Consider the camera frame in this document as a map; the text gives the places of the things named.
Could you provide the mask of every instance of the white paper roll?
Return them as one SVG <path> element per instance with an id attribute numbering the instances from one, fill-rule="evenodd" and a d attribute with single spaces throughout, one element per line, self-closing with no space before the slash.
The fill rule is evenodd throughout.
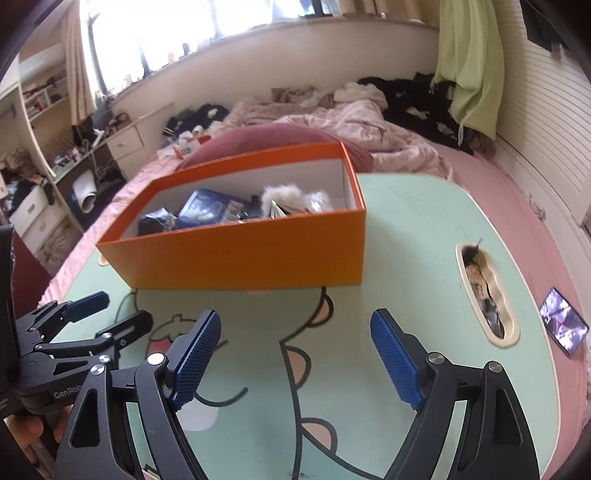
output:
<path id="1" fill-rule="evenodd" d="M 96 185 L 92 170 L 86 170 L 72 184 L 74 196 L 82 213 L 89 213 L 95 207 Z"/>
<path id="2" fill-rule="evenodd" d="M 368 15 L 376 14 L 374 0 L 363 0 L 363 8 Z"/>

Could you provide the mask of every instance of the pink bedsheet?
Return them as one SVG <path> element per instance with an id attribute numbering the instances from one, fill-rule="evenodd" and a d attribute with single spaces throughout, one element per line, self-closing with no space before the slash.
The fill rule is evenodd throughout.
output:
<path id="1" fill-rule="evenodd" d="M 535 301 L 540 304 L 549 290 L 557 287 L 580 311 L 574 285 L 554 241 L 509 176 L 479 155 L 471 157 L 441 145 L 432 145 L 452 165 L 455 180 L 472 195 L 496 227 Z M 173 172 L 179 164 L 180 160 L 175 158 L 153 160 L 115 196 L 51 281 L 41 304 L 61 301 L 65 297 L 106 228 L 152 179 Z M 578 441 L 584 423 L 587 391 L 583 349 L 569 359 L 553 342 L 550 345 L 558 376 L 561 425 L 556 453 L 543 478 L 549 478 L 556 471 Z"/>
<path id="2" fill-rule="evenodd" d="M 470 193 L 499 232 L 535 302 L 540 305 L 550 289 L 556 287 L 581 311 L 579 298 L 556 244 L 509 175 L 480 155 L 471 157 L 442 145 L 432 145 L 452 165 L 455 181 Z M 543 479 L 552 476 L 579 440 L 587 396 L 584 349 L 580 348 L 569 358 L 554 342 L 550 342 L 550 347 L 558 377 L 561 418 L 556 452 Z"/>

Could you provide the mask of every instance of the pink pillow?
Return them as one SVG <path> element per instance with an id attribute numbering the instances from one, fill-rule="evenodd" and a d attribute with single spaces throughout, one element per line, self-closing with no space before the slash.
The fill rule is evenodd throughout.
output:
<path id="1" fill-rule="evenodd" d="M 194 153 L 185 158 L 178 168 L 194 167 L 219 158 L 269 148 L 335 141 L 344 143 L 356 172 L 364 173 L 373 170 L 373 158 L 361 145 L 348 140 L 341 140 L 339 137 L 320 130 L 290 124 L 264 124 L 237 128 L 205 142 Z"/>

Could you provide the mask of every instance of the drawer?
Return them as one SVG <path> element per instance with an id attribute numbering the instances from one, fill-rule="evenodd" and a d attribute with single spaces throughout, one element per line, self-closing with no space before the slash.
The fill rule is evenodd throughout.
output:
<path id="1" fill-rule="evenodd" d="M 130 128 L 112 140 L 107 140 L 107 145 L 115 160 L 119 160 L 144 147 L 139 133 L 135 128 Z"/>
<path id="2" fill-rule="evenodd" d="M 135 177 L 135 174 L 148 163 L 148 160 L 150 160 L 148 153 L 144 149 L 141 149 L 120 158 L 117 160 L 117 165 L 119 165 L 119 168 L 124 173 L 125 177 L 128 180 L 131 180 Z"/>
<path id="3" fill-rule="evenodd" d="M 14 225 L 15 231 L 21 238 L 46 206 L 47 196 L 45 192 L 41 187 L 35 186 L 31 193 L 27 195 L 27 198 L 18 206 L 17 211 L 9 218 L 10 223 Z"/>
<path id="4" fill-rule="evenodd" d="M 34 254 L 37 253 L 65 216 L 66 213 L 57 202 L 46 206 L 22 237 L 27 248 Z"/>

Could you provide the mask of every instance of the bed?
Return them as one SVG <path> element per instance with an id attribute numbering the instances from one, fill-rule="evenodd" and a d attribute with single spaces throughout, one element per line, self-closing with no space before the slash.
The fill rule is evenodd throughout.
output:
<path id="1" fill-rule="evenodd" d="M 298 111 L 293 105 L 285 107 L 282 104 L 273 104 L 270 109 L 264 108 L 264 105 L 261 106 L 260 102 L 253 99 L 238 102 L 214 134 L 214 141 L 218 144 L 225 143 L 219 140 L 222 136 L 230 138 L 227 135 L 233 134 L 233 147 L 228 148 L 226 145 L 222 149 L 214 148 L 215 142 L 211 141 L 205 143 L 201 151 L 198 150 L 197 154 L 187 161 L 172 156 L 153 159 L 119 191 L 113 202 L 84 234 L 51 281 L 41 303 L 62 300 L 65 297 L 106 228 L 151 180 L 172 173 L 178 168 L 215 158 L 278 146 L 273 142 L 282 141 L 278 140 L 280 135 L 270 135 L 266 128 L 289 130 L 291 136 L 288 135 L 289 139 L 284 139 L 283 144 L 335 138 L 345 140 L 350 145 L 350 151 L 354 151 L 352 160 L 358 171 L 431 174 L 461 185 L 476 200 L 506 243 L 524 275 L 534 300 L 540 304 L 548 291 L 552 287 L 557 287 L 573 306 L 580 310 L 574 285 L 555 243 L 508 175 L 493 162 L 478 154 L 470 156 L 458 150 L 429 143 L 417 134 L 385 122 L 379 106 L 371 100 L 357 100 L 334 109 L 308 107 L 306 111 Z M 262 129 L 263 134 L 259 137 L 263 140 L 248 141 L 248 132 L 253 129 Z M 328 137 L 319 136 L 319 131 Z M 302 133 L 306 133 L 306 140 L 300 138 Z M 367 151 L 371 154 L 369 163 L 373 161 L 372 165 L 368 163 Z M 586 351 L 579 349 L 574 357 L 568 358 L 552 342 L 551 349 L 560 392 L 561 435 L 545 478 L 549 478 L 566 460 L 588 420 Z"/>

